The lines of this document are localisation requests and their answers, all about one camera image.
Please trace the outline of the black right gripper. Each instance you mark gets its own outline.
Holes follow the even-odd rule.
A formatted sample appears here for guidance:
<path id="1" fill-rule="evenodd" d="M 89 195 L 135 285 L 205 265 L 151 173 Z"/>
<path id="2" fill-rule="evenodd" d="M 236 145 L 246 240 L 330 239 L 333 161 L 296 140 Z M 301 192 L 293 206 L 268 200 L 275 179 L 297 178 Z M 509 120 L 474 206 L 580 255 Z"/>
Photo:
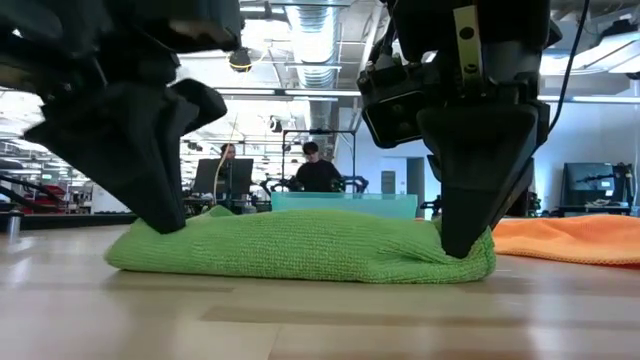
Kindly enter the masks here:
<path id="1" fill-rule="evenodd" d="M 441 243 L 464 258 L 495 225 L 549 127 L 538 99 L 544 49 L 561 39 L 550 0 L 389 0 L 409 64 L 432 63 L 440 105 L 417 114 L 439 166 Z"/>

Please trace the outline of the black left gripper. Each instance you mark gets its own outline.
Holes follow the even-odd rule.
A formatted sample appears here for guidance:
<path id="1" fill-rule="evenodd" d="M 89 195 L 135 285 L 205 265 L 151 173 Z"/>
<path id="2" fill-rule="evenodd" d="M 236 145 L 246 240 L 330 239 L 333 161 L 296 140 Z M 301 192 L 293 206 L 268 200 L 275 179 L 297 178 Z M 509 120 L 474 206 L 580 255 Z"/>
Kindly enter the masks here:
<path id="1" fill-rule="evenodd" d="M 178 18 L 179 0 L 0 0 L 0 87 L 64 100 L 24 138 L 161 234 L 185 226 L 180 137 L 227 114 L 197 80 L 168 88 Z"/>

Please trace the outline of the orange microfiber towel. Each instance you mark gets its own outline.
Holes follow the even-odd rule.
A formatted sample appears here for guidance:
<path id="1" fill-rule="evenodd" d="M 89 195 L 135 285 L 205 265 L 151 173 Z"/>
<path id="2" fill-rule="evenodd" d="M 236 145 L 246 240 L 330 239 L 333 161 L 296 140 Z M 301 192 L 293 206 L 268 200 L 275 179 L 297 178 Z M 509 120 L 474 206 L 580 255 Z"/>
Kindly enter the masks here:
<path id="1" fill-rule="evenodd" d="M 640 268 L 640 218 L 636 217 L 508 219 L 492 235 L 500 255 Z"/>

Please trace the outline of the green microfiber towel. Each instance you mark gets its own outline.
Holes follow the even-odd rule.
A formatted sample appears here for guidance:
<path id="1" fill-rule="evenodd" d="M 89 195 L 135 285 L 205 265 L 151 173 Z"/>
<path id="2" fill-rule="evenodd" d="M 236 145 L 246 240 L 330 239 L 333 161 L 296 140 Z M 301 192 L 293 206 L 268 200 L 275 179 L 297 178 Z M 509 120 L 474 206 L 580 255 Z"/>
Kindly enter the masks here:
<path id="1" fill-rule="evenodd" d="M 235 215 L 216 206 L 160 234 L 135 221 L 106 251 L 107 264 L 155 273 L 372 284 L 452 284 L 496 267 L 484 231 L 462 259 L 445 253 L 436 221 L 336 209 Z"/>

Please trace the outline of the teal plastic basket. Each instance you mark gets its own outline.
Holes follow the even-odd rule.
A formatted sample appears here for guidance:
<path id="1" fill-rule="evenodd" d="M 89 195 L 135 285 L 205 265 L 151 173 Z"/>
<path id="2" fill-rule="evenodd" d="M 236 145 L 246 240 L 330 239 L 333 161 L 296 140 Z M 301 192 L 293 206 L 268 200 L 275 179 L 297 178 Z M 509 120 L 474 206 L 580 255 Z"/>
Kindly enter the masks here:
<path id="1" fill-rule="evenodd" d="M 274 192 L 271 206 L 273 211 L 334 209 L 413 219 L 418 209 L 418 197 L 413 194 Z"/>

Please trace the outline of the small metal cylinder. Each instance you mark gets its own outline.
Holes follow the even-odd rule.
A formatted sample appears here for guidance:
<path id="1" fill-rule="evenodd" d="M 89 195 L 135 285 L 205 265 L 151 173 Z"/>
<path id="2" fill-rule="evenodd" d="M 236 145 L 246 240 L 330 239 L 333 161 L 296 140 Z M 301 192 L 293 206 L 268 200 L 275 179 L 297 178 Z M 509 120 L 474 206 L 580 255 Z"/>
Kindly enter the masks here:
<path id="1" fill-rule="evenodd" d="M 23 216 L 24 214 L 18 210 L 11 210 L 7 213 L 7 235 L 11 242 L 17 241 L 20 237 Z"/>

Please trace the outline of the black computer monitor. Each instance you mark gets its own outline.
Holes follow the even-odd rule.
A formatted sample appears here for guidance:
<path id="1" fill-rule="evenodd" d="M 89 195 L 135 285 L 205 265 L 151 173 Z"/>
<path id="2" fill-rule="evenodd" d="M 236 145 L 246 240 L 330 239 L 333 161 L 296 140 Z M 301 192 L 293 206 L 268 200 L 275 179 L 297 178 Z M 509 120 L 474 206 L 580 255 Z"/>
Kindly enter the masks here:
<path id="1" fill-rule="evenodd" d="M 201 159 L 192 191 L 232 196 L 248 194 L 252 170 L 252 159 Z"/>
<path id="2" fill-rule="evenodd" d="M 565 163 L 561 206 L 584 206 L 610 200 L 615 190 L 611 163 Z"/>

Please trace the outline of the black ceiling device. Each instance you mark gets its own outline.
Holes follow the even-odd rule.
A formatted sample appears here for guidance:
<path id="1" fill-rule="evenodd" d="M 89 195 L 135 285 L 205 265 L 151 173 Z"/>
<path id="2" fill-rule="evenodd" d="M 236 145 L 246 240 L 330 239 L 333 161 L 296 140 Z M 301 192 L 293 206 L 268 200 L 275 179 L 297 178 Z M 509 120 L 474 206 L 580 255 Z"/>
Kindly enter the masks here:
<path id="1" fill-rule="evenodd" d="M 252 60 L 249 55 L 249 50 L 246 47 L 241 47 L 230 54 L 228 57 L 228 63 L 232 70 L 236 72 L 248 72 L 252 67 Z"/>

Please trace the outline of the long ceiling light bar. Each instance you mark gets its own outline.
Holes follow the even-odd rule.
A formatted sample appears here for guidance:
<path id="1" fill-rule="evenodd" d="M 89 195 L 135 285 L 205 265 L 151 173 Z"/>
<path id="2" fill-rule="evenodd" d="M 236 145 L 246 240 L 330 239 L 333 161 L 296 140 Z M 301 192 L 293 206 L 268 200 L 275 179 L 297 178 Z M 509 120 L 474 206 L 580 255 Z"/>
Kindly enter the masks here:
<path id="1" fill-rule="evenodd" d="M 291 98 L 360 98 L 358 90 L 339 89 L 285 89 L 285 88 L 232 88 L 220 87 L 217 91 L 232 97 L 291 97 Z M 568 103 L 593 103 L 615 105 L 640 105 L 640 96 L 565 96 Z"/>

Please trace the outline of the red object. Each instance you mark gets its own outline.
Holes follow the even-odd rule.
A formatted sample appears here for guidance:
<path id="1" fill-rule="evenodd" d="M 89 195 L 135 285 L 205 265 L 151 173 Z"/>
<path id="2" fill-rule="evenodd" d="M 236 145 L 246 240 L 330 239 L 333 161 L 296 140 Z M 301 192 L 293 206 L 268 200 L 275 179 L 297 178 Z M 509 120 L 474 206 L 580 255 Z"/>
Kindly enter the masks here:
<path id="1" fill-rule="evenodd" d="M 22 195 L 33 206 L 22 205 L 27 214 L 63 213 L 66 208 L 64 196 L 66 192 L 57 185 L 38 185 L 37 187 L 21 186 Z"/>

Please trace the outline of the black aluminium table frame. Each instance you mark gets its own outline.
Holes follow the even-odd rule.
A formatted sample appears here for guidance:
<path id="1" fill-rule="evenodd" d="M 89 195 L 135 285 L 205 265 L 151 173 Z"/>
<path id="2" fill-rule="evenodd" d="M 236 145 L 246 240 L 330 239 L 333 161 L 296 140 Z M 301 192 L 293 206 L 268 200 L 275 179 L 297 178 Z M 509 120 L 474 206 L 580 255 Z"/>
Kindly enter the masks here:
<path id="1" fill-rule="evenodd" d="M 96 226 L 129 225 L 137 219 L 134 214 L 30 214 L 20 220 L 21 230 L 50 230 Z"/>

